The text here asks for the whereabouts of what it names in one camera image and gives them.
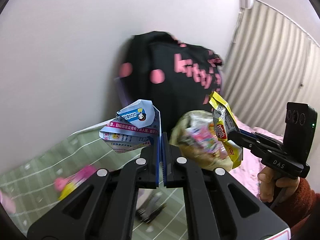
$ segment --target white wall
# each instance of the white wall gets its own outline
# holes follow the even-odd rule
[[[238,0],[9,0],[0,15],[0,173],[113,117],[118,54],[168,31],[225,58]]]
[[[309,0],[261,0],[278,9],[320,44],[320,19]]]

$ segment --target camera lens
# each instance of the camera lens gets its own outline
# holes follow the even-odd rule
[[[306,116],[304,115],[304,113],[300,114],[299,122],[301,125],[304,125],[304,123],[306,122]]]
[[[289,109],[287,111],[287,120],[290,120],[291,119],[291,110]]]
[[[293,111],[293,114],[292,114],[292,121],[293,121],[293,123],[297,123],[298,118],[299,118],[299,113],[298,113],[298,111],[294,110],[294,111]]]

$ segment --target white striped fabric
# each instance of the white striped fabric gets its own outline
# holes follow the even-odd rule
[[[283,135],[288,101],[308,103],[320,113],[319,46],[260,1],[241,17],[223,68],[222,96],[242,122]]]

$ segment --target pink bedsheet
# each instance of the pink bedsheet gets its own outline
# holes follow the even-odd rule
[[[245,130],[247,132],[258,132],[276,140],[283,141],[283,138],[281,136],[272,134],[267,130],[259,127],[254,127],[252,129],[251,127],[239,121],[236,116],[235,118],[239,129]],[[254,156],[250,152],[250,150],[246,148],[244,148],[243,150],[243,161],[241,162],[241,165],[231,170],[229,173],[243,186],[245,186],[253,195],[259,198],[259,180],[257,174],[264,168],[264,165],[261,164],[261,159]]]

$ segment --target yellow snack wrapper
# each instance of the yellow snack wrapper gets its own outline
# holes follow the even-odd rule
[[[59,200],[62,200],[64,198],[66,198],[68,195],[71,194],[72,191],[74,191],[76,189],[76,185],[72,182],[68,183],[64,189],[61,191],[61,195],[58,198]]]
[[[232,168],[241,164],[243,148],[228,140],[231,131],[240,131],[236,120],[231,112],[230,106],[217,92],[211,93],[209,103],[213,107],[213,124],[218,140],[224,145],[230,159],[233,162]]]

